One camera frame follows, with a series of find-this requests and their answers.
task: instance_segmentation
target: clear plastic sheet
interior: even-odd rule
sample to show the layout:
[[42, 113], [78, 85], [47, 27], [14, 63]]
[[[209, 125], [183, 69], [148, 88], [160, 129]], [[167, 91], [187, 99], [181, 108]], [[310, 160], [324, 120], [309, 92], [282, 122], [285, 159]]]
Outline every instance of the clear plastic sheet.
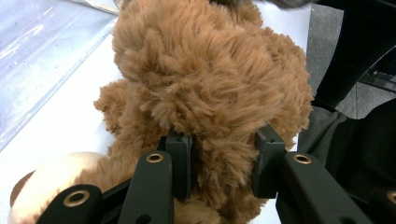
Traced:
[[111, 34], [117, 16], [64, 0], [5, 1], [0, 14], [1, 151]]

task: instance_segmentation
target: stuffed animal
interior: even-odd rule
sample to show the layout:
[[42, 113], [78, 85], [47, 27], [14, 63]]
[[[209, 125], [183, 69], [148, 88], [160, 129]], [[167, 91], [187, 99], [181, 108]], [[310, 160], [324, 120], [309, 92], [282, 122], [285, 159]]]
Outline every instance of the stuffed animal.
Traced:
[[250, 1], [208, 0], [124, 1], [113, 49], [124, 79], [103, 87], [94, 103], [116, 138], [107, 156], [87, 159], [89, 167], [22, 214], [27, 200], [20, 197], [33, 174], [14, 197], [11, 221], [34, 223], [57, 193], [76, 184], [113, 188], [171, 128], [196, 136], [196, 178], [191, 198], [175, 200], [175, 222], [247, 223], [257, 216], [265, 200], [250, 186], [255, 132], [272, 125], [289, 149], [308, 125], [313, 97], [303, 51], [262, 28]]

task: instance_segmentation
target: teddy bear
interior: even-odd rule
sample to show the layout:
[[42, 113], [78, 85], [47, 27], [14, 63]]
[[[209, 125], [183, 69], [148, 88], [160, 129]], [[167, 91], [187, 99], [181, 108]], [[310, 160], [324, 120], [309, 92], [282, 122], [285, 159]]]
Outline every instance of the teddy bear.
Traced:
[[69, 155], [66, 167], [80, 168], [23, 214], [16, 204], [28, 203], [29, 182], [57, 161], [27, 176], [13, 193], [10, 222], [35, 223], [70, 186], [117, 186], [171, 129], [195, 136], [191, 197], [175, 199], [175, 223], [247, 223], [257, 216], [266, 200], [251, 190], [255, 132], [271, 125], [290, 149], [307, 127], [313, 97], [304, 52], [262, 28], [251, 1], [125, 0], [113, 36], [123, 79], [101, 88], [94, 106], [114, 143], [105, 156]]

